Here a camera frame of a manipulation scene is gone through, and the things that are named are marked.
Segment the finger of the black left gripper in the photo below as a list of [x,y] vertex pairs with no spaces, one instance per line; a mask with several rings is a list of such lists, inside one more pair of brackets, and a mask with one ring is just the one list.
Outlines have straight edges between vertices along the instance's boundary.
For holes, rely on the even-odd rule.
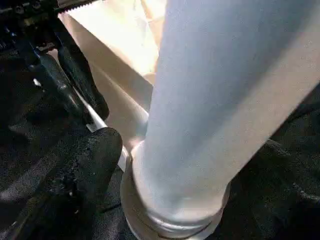
[[42,88],[52,94],[72,117],[85,124],[87,109],[60,65],[47,53],[36,54],[35,57],[36,62],[29,69]]
[[75,89],[102,118],[109,116],[109,107],[99,92],[89,63],[78,46],[62,46],[58,49],[59,63]]

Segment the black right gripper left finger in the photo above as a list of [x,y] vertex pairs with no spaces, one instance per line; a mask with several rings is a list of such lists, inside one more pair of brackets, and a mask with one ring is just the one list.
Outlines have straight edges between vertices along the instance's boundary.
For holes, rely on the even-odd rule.
[[122,148],[121,135],[110,127],[80,138],[39,183],[7,239],[91,240]]

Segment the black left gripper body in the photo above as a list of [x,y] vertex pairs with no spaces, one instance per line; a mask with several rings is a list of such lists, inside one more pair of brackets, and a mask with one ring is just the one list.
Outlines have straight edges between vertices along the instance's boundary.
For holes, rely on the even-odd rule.
[[0,2],[0,53],[15,52],[14,42],[26,38],[33,49],[48,52],[62,46],[58,37],[61,0],[2,0]]

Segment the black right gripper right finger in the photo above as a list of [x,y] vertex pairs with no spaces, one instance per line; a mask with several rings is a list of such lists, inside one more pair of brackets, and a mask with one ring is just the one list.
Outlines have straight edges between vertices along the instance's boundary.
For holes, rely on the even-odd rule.
[[233,179],[224,240],[320,237],[320,142],[268,140]]

